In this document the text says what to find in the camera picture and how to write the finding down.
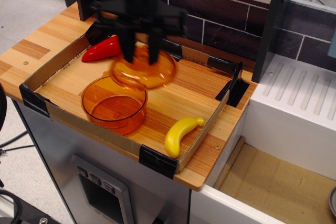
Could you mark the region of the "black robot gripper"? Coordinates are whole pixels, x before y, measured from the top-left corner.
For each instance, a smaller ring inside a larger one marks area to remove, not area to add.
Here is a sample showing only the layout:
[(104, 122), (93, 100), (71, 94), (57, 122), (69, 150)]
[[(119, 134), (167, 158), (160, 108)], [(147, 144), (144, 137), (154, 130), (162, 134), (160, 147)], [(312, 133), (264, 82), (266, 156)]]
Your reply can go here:
[(125, 61), (133, 63), (135, 32), (147, 33), (149, 64), (157, 62), (163, 36), (184, 36), (187, 12), (161, 0), (105, 0), (94, 1), (90, 7), (96, 12), (118, 16), (118, 20), (102, 18), (105, 28), (123, 24), (118, 30), (119, 43)]

